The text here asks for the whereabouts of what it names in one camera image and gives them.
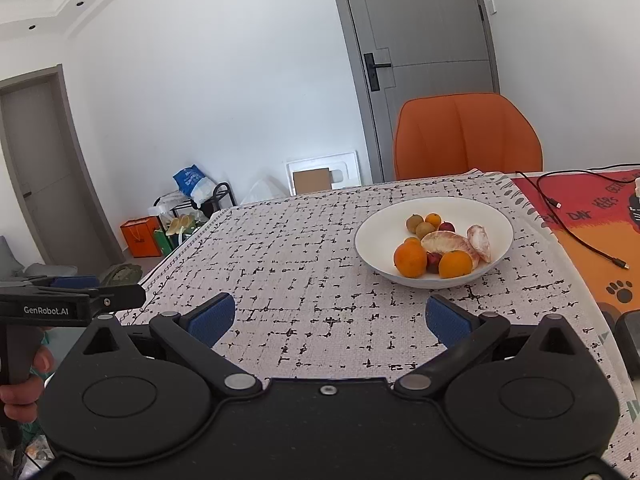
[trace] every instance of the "gray cushion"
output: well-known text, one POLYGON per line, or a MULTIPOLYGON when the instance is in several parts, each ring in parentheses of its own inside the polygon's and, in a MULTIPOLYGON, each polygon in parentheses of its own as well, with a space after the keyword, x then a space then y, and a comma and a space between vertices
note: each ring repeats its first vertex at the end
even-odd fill
POLYGON ((78 268, 71 265, 31 264, 24 269, 24 276, 75 276, 78 268))
POLYGON ((23 265, 14 258, 6 239, 0 236, 0 280, 20 276, 23 268, 23 265))

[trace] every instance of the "dark red fruit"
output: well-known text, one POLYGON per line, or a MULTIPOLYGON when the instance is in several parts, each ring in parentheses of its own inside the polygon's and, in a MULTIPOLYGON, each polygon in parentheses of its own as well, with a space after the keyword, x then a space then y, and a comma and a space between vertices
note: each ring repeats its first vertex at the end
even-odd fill
POLYGON ((453 227, 453 224, 450 222, 443 222, 442 224, 440 224, 440 227, 438 227, 438 231, 451 231, 455 233, 456 228, 453 227))
POLYGON ((431 274, 437 274, 441 259, 442 254, 427 253, 427 272, 430 272, 431 274))

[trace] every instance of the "white bowl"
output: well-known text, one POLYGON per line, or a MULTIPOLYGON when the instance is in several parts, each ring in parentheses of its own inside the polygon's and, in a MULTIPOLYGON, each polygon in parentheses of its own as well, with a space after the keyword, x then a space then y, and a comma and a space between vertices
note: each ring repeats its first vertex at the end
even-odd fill
POLYGON ((413 288, 451 288, 477 280, 493 269, 513 244, 513 227, 508 218, 497 209, 466 198, 437 196, 419 198, 394 204, 371 215, 356 233, 358 256, 371 269, 388 280, 413 288), (472 225, 485 228, 491 244, 492 262, 481 261, 478 268, 467 276, 445 280, 437 274, 425 274, 411 279, 400 275, 394 265, 394 252, 412 234, 406 228, 407 219, 414 214, 427 216, 437 213, 443 222, 451 222, 456 233, 466 237, 472 225))

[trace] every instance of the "orange chair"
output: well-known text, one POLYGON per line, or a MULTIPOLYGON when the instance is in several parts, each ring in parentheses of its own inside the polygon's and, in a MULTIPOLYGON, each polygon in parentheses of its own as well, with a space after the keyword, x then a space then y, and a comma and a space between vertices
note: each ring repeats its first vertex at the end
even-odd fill
POLYGON ((498 94, 407 101, 394 139, 398 180, 482 171, 542 171, 533 127, 498 94))

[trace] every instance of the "human hand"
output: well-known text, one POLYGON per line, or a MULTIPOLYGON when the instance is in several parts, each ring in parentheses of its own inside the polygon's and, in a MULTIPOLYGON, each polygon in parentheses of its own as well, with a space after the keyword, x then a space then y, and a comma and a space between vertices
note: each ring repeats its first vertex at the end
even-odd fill
MULTIPOLYGON (((41 346, 33 358, 33 367, 41 372, 49 372, 53 368, 53 355, 46 346, 41 346)), ((17 422, 33 422, 38 416, 36 400, 44 391, 44 381, 32 375, 21 384, 4 384, 0 386, 0 399, 4 402, 4 413, 17 422)))

